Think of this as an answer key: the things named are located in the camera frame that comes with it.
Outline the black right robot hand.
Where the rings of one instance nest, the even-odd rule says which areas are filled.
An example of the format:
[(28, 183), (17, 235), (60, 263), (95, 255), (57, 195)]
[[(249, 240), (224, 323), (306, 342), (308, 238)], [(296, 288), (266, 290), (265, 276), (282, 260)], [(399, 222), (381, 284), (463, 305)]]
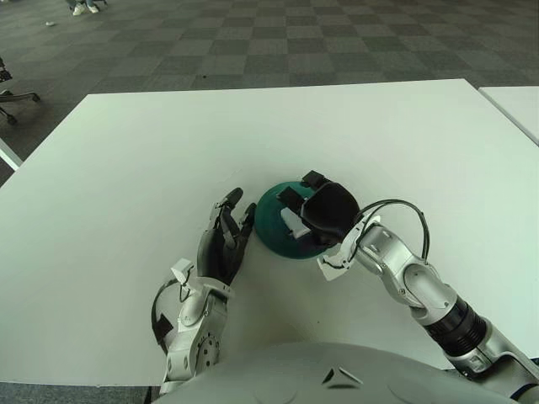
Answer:
[(299, 239), (307, 237), (316, 248), (341, 243), (360, 213), (355, 197), (340, 183), (313, 170), (302, 177), (300, 187), (310, 189), (312, 194), (303, 196), (287, 185), (276, 197), (307, 228)]

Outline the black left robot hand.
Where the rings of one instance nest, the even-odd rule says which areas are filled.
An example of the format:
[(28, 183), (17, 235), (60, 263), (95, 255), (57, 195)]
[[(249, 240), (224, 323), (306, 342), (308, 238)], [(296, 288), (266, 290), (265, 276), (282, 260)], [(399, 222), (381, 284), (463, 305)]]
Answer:
[(235, 188), (214, 204), (209, 225), (200, 239), (197, 252), (197, 275), (217, 279), (230, 286), (236, 277), (245, 253), (245, 248), (254, 227), (257, 205), (251, 203), (241, 220), (232, 217), (243, 190)]

